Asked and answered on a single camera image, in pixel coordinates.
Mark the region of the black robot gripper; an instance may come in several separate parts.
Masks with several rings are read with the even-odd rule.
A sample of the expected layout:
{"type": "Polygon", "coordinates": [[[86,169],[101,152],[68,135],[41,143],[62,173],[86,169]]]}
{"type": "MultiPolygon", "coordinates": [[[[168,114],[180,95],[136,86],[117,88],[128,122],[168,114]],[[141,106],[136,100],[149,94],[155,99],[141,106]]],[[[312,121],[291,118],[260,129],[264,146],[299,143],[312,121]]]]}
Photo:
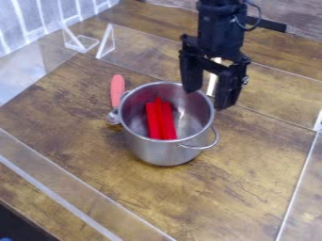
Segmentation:
{"type": "Polygon", "coordinates": [[[213,106],[224,110],[236,104],[247,84],[248,57],[241,52],[247,24],[247,0],[199,0],[196,3],[197,35],[181,34],[180,74],[187,93],[203,86],[205,65],[219,68],[211,58],[228,60],[229,66],[219,73],[213,106]]]}

